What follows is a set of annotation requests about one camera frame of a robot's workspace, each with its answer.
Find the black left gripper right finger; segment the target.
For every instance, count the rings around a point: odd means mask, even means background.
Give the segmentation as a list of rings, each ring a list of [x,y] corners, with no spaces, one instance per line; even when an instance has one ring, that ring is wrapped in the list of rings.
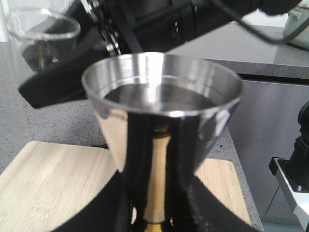
[[[173,232],[253,232],[194,177],[172,214]]]

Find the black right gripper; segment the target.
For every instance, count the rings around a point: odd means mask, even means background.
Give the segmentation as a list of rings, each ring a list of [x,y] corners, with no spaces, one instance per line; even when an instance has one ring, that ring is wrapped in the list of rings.
[[[166,52],[232,21],[210,0],[74,0],[65,15],[81,27],[76,52],[99,58]]]

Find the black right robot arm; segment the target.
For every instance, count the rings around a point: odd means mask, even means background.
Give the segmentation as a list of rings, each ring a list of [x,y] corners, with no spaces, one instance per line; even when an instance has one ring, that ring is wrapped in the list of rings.
[[[66,12],[81,26],[77,46],[28,77],[19,93],[42,108],[85,98],[84,70],[111,55],[167,52],[261,10],[281,15],[296,0],[76,0]]]

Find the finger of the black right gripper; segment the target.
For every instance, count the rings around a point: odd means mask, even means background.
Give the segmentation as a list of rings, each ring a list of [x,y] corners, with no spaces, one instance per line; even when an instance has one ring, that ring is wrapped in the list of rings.
[[[72,53],[57,64],[33,75],[18,91],[31,107],[86,99],[82,74],[91,64],[109,56],[97,29],[91,29],[77,44]]]

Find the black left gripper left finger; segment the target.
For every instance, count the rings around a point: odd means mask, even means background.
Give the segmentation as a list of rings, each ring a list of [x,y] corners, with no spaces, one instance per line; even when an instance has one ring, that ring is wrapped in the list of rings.
[[[55,232],[129,232],[131,205],[120,174],[114,174],[97,196]]]

